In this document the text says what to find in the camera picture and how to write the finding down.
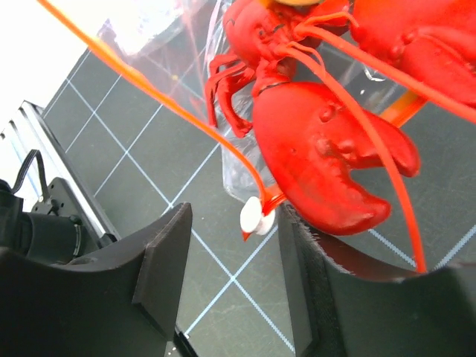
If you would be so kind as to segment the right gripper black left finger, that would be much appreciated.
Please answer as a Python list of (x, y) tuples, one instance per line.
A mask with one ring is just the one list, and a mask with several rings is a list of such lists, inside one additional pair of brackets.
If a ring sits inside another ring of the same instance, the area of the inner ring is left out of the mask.
[(3, 356), (180, 356), (193, 349), (176, 319), (192, 207), (63, 266), (1, 250)]

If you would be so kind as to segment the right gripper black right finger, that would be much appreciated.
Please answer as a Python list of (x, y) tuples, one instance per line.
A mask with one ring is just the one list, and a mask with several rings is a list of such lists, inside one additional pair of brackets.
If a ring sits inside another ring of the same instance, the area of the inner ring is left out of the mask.
[(473, 356), (475, 265), (400, 268), (278, 211), (297, 356)]

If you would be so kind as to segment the red toy lobster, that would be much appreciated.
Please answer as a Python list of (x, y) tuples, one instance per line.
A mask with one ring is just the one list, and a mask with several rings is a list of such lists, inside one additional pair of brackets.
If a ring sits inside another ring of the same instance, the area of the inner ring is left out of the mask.
[(422, 241), (404, 177), (417, 147), (394, 122), (362, 108), (329, 74), (322, 42), (417, 95), (475, 120), (473, 1), (321, 1), (310, 6), (233, 1), (222, 17), (228, 52), (210, 62), (208, 117), (221, 110), (238, 138), (253, 132), (280, 196), (262, 193), (242, 209), (242, 232), (256, 231), (283, 200), (333, 235), (367, 231), (390, 204), (351, 178), (384, 167), (400, 200), (416, 258)]

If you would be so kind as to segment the clear bag orange zipper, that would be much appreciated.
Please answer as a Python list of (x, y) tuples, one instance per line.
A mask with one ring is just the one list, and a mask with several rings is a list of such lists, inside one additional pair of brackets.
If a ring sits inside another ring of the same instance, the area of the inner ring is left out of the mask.
[[(216, 55), (228, 52), (222, 17), (232, 2), (106, 1), (108, 20), (97, 33), (86, 29), (97, 1), (44, 1), (42, 6), (125, 80), (219, 143), (231, 156), (223, 174), (224, 188), (243, 203), (243, 209), (262, 193), (278, 197), (281, 192), (253, 132), (235, 136), (221, 110), (216, 111), (216, 125), (209, 122), (205, 97), (209, 65)], [(399, 128), (411, 113), (406, 109), (384, 119)], [(283, 200), (256, 231), (243, 235), (267, 234), (284, 202), (292, 205)]]

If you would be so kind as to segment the orange toy pumpkin slice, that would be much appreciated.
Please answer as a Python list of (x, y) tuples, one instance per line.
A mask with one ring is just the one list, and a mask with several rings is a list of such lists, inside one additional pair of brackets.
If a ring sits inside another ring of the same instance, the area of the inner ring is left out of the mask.
[(265, 7), (269, 7), (273, 4), (284, 4), (288, 6), (300, 7), (319, 4), (320, 2), (321, 0), (259, 0), (259, 3)]

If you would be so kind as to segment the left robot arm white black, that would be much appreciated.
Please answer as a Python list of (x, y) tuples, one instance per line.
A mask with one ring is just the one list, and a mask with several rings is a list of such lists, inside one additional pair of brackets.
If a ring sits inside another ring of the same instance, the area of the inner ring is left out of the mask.
[[(22, 187), (33, 162), (39, 170), (41, 198), (30, 212), (23, 211)], [(1, 247), (46, 265), (65, 265), (72, 260), (116, 242), (108, 232), (96, 231), (92, 217), (63, 178), (47, 183), (42, 154), (32, 149), (10, 186), (1, 181)]]

